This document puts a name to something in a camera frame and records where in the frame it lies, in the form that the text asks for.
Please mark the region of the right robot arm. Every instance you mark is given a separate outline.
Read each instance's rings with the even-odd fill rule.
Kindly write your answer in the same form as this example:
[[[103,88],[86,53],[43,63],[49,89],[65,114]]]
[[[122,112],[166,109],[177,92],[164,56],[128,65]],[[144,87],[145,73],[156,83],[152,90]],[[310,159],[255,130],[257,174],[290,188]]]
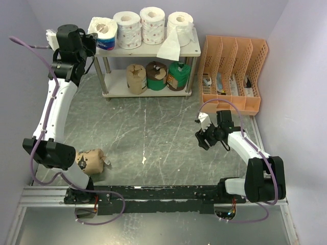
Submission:
[[[217,125],[208,114],[200,112],[195,122],[201,129],[195,133],[199,147],[205,149],[222,143],[227,151],[233,149],[247,166],[244,177],[223,178],[218,183],[217,198],[228,203],[235,195],[248,201],[273,205],[286,197],[284,162],[261,150],[241,127],[236,127],[229,110],[217,112]]]

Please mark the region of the tan roll with label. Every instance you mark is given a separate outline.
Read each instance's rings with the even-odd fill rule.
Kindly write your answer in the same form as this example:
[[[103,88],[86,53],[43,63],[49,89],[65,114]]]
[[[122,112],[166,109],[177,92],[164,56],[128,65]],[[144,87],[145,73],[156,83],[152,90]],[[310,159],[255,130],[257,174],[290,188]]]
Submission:
[[[126,69],[127,87],[134,95],[140,95],[147,90],[146,70],[142,65],[131,64]]]

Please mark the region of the green roll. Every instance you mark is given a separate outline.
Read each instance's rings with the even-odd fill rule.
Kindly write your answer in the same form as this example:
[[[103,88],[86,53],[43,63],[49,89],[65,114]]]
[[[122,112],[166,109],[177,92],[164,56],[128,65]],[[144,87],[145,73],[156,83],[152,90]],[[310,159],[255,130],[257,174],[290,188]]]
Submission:
[[[166,87],[168,69],[163,63],[152,61],[146,66],[147,86],[154,91]]]
[[[191,67],[185,63],[174,61],[168,69],[167,86],[172,91],[181,91],[185,88]]]

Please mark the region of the rose-print roll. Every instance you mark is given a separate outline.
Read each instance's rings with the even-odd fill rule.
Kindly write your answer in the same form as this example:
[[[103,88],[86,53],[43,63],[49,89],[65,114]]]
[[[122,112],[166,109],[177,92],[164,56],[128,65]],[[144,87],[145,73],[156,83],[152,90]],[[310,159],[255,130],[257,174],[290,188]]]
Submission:
[[[149,45],[161,44],[165,38],[165,12],[158,7],[145,7],[140,13],[142,41]]]
[[[117,42],[126,50],[134,49],[142,44],[141,18],[131,11],[118,12],[113,16],[118,25]]]

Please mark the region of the blue Tempo roll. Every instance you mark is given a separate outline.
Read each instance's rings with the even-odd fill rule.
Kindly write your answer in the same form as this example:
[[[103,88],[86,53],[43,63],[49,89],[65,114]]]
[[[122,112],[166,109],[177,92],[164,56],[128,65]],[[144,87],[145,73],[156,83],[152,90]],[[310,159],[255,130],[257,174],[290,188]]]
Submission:
[[[107,51],[114,49],[117,31],[117,22],[107,17],[93,17],[88,27],[89,34],[97,34],[97,47]]]

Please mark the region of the plain white paper towel roll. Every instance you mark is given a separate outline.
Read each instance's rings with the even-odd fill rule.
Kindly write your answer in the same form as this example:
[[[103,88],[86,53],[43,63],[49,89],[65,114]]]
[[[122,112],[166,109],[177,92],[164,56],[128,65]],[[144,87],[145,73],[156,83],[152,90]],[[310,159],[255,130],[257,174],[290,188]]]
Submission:
[[[194,41],[193,18],[186,12],[174,12],[168,16],[167,37],[157,52],[157,57],[178,61],[181,47]]]

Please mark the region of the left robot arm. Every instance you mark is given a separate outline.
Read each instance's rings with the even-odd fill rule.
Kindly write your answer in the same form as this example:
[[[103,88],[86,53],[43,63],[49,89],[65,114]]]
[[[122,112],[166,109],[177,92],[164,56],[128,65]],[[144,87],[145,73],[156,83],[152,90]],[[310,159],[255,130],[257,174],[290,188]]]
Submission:
[[[77,198],[84,204],[91,203],[96,192],[88,186],[89,176],[75,161],[75,148],[63,143],[64,127],[74,94],[86,73],[87,58],[95,55],[96,37],[96,33],[86,34],[74,24],[57,29],[59,47],[48,65],[48,94],[42,116],[32,138],[25,138],[22,143],[31,164],[41,164],[53,169],[55,176],[62,175],[71,188],[78,189]]]

